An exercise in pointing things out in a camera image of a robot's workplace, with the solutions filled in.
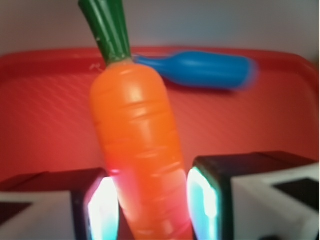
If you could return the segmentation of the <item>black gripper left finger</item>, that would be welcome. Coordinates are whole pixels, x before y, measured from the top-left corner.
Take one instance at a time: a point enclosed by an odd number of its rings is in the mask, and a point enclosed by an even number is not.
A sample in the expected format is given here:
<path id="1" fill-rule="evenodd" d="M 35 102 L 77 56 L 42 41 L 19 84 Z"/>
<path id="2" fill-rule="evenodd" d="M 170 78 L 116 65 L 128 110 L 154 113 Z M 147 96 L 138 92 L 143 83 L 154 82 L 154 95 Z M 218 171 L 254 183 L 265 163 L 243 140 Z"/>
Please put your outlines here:
<path id="1" fill-rule="evenodd" d="M 21 174 L 0 183 L 3 240 L 116 240 L 120 207 L 101 168 Z"/>

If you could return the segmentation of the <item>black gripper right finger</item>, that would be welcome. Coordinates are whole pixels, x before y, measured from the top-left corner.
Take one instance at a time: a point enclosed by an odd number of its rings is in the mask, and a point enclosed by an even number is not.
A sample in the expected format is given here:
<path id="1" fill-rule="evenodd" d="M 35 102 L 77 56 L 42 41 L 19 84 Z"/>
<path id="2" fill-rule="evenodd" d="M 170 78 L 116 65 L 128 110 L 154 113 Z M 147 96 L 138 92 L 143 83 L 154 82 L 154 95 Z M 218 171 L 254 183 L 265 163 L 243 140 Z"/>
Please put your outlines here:
<path id="1" fill-rule="evenodd" d="M 187 176 L 198 240 L 317 240 L 320 165 L 283 151 L 199 156 Z"/>

